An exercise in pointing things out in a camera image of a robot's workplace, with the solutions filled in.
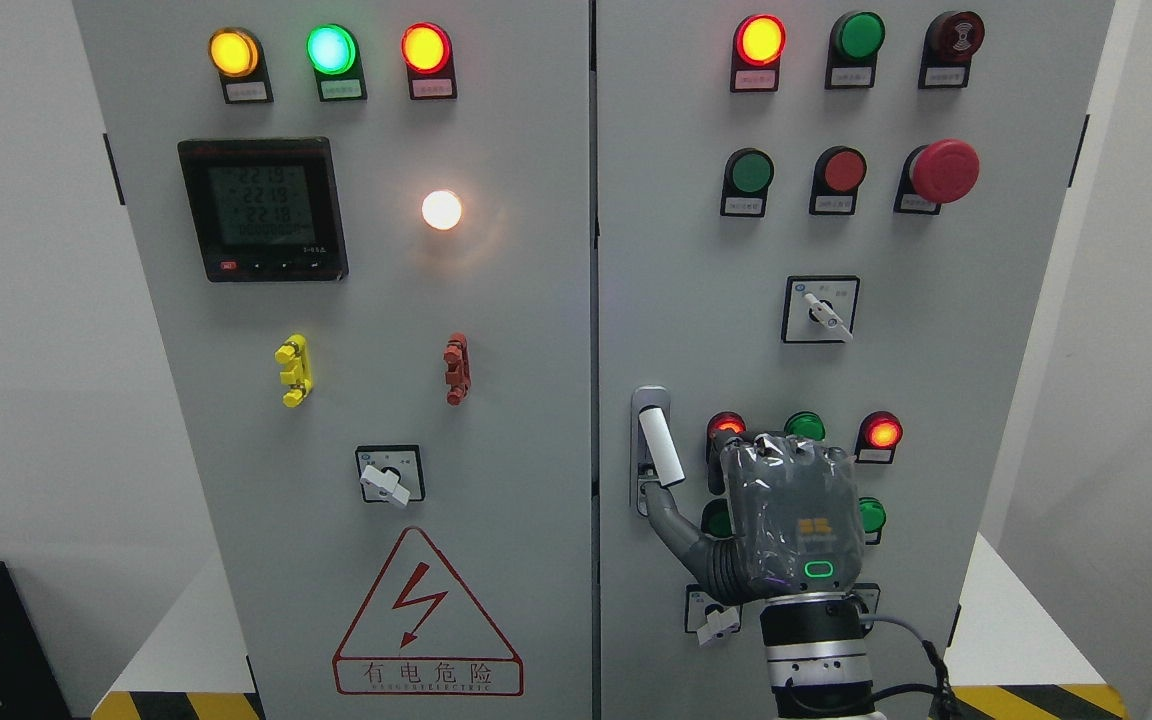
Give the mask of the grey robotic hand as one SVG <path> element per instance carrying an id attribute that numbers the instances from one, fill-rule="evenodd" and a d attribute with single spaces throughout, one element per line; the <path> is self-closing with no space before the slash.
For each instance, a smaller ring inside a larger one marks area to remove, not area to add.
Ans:
<path id="1" fill-rule="evenodd" d="M 644 488 L 654 532 L 722 605 L 851 591 L 864 548 L 852 460 L 838 447 L 783 433 L 713 439 L 732 536 L 717 539 L 677 510 L 657 480 Z"/>

